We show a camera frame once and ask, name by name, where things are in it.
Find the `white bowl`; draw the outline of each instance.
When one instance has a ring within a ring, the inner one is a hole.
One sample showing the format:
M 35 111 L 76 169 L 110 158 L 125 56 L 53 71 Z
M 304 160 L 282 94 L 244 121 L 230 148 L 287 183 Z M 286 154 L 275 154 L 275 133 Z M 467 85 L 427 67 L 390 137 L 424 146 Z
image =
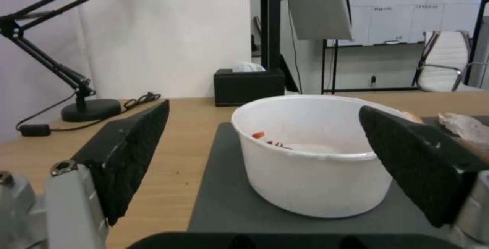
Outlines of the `white bowl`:
M 307 216 L 347 217 L 377 206 L 392 177 L 360 125 L 364 105 L 405 118 L 376 103 L 322 95 L 264 98 L 238 108 L 231 122 L 251 186 L 272 204 Z M 253 138 L 257 132 L 293 149 Z

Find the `lamp base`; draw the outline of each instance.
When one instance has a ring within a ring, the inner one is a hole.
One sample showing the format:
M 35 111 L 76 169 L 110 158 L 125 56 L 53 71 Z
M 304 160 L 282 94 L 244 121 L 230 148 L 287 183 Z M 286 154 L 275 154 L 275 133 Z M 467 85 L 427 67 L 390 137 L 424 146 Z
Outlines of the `lamp base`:
M 104 120 L 121 112 L 121 104 L 115 99 L 86 100 L 86 108 L 80 110 L 76 104 L 66 106 L 61 110 L 61 119 L 66 122 L 85 122 Z

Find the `lamp arm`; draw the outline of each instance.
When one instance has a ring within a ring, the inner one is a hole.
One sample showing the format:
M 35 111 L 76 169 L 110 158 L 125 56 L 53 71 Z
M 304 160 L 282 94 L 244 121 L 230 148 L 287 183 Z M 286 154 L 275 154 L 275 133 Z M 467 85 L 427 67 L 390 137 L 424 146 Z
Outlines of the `lamp arm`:
M 56 0 L 41 0 L 15 13 L 0 16 L 0 34 L 14 42 L 18 47 L 26 51 L 26 53 L 72 87 L 72 89 L 74 89 L 77 93 L 77 99 L 94 95 L 96 92 L 90 88 L 90 80 L 88 78 L 56 62 L 54 59 L 36 47 L 35 44 L 24 37 L 24 31 L 28 30 L 29 28 L 37 26 L 38 24 L 58 16 L 59 14 L 62 14 L 89 0 L 75 0 L 74 2 L 63 7 L 47 12 L 33 12 L 34 10 L 44 7 L 45 5 L 54 1 Z M 33 19 L 33 21 L 30 21 L 23 26 L 19 25 L 18 21 L 25 19 Z

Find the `black tissue box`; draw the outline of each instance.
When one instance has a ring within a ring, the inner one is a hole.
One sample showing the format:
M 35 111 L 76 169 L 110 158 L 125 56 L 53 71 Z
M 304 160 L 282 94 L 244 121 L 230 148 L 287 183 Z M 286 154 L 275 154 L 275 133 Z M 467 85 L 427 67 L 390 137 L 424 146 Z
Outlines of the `black tissue box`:
M 257 99 L 283 95 L 284 82 L 281 70 L 233 73 L 230 68 L 220 68 L 214 74 L 215 106 L 240 106 Z

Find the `bowl rim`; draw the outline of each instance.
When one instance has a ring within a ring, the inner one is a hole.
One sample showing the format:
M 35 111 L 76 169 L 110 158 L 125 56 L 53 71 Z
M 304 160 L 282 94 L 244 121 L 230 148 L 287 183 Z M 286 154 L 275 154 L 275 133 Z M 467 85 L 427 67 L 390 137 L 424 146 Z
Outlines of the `bowl rim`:
M 240 113 L 244 113 L 248 108 L 251 108 L 253 106 L 260 105 L 260 104 L 266 103 L 266 102 L 284 101 L 284 100 L 290 100 L 290 99 L 334 99 L 334 100 L 348 101 L 348 102 L 354 102 L 354 103 L 361 102 L 361 104 L 372 106 L 374 108 L 380 108 L 386 112 L 391 112 L 396 116 L 400 116 L 400 117 L 408 120 L 407 116 L 405 114 L 403 114 L 400 110 L 397 110 L 395 108 L 391 108 L 389 106 L 385 106 L 385 105 L 382 105 L 379 103 L 366 101 L 366 100 L 356 98 L 356 97 L 315 95 L 315 94 L 298 94 L 298 95 L 285 95 L 285 96 L 274 96 L 274 97 L 262 98 L 262 99 L 247 103 L 245 105 L 242 105 L 241 107 L 237 108 L 233 112 L 233 114 L 231 116 L 231 124 L 233 125 L 234 129 L 238 132 L 238 134 L 240 134 L 245 139 L 252 141 L 261 147 L 267 148 L 269 150 L 273 150 L 274 152 L 283 153 L 286 155 L 302 155 L 302 157 L 312 158 L 312 159 L 316 159 L 316 160 L 337 160 L 337 161 L 341 161 L 341 162 L 358 162 L 358 161 L 377 160 L 377 155 L 374 153 L 373 150 L 370 152 L 354 153 L 354 154 L 319 154 L 319 153 L 314 153 L 314 152 L 308 152 L 306 150 L 290 150 L 290 149 L 286 149 L 286 148 L 277 147 L 274 145 L 270 145 L 264 141 L 255 139 L 250 134 L 246 134 L 245 132 L 243 132 L 239 128 L 239 126 L 236 123 L 236 117 Z

